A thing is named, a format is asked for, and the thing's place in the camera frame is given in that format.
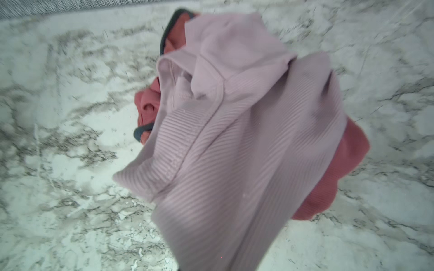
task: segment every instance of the gray fabric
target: gray fabric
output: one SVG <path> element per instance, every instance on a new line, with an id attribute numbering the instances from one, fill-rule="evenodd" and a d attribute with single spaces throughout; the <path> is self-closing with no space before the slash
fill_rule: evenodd
<path id="1" fill-rule="evenodd" d="M 0 20 L 166 0 L 0 0 Z"/>

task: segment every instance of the pink ribbed clothing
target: pink ribbed clothing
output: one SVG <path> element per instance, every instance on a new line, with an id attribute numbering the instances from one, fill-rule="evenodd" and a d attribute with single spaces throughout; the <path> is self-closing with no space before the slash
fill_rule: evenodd
<path id="1" fill-rule="evenodd" d="M 203 15 L 185 35 L 158 61 L 153 131 L 114 180 L 157 203 L 181 270 L 252 271 L 340 146 L 338 80 L 325 53 L 296 59 L 256 13 Z"/>

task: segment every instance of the pile of clothes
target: pile of clothes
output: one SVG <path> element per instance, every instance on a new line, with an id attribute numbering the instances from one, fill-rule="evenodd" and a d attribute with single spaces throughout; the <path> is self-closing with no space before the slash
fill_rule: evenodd
<path id="1" fill-rule="evenodd" d="M 252 271 L 289 219 L 330 207 L 369 150 L 329 57 L 298 59 L 259 14 L 178 10 L 138 92 L 144 145 L 114 175 L 155 202 L 183 271 Z"/>

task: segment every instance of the ribbed fabric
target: ribbed fabric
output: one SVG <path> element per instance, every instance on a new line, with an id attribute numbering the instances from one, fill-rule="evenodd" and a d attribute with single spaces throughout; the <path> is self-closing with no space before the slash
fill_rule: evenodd
<path id="1" fill-rule="evenodd" d="M 183 271 L 252 271 L 326 172 L 344 133 L 325 53 L 296 59 L 259 14 L 203 15 L 158 61 L 161 104 L 114 175 L 155 201 Z"/>

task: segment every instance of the marble surface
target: marble surface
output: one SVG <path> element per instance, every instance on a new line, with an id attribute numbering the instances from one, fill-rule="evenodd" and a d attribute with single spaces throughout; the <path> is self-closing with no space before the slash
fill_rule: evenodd
<path id="1" fill-rule="evenodd" d="M 332 207 L 290 221 L 260 271 L 434 266 L 434 1 L 208 0 L 0 22 L 0 270 L 176 271 L 153 205 L 112 174 L 141 148 L 134 93 L 177 7 L 259 11 L 330 53 L 372 149 Z"/>

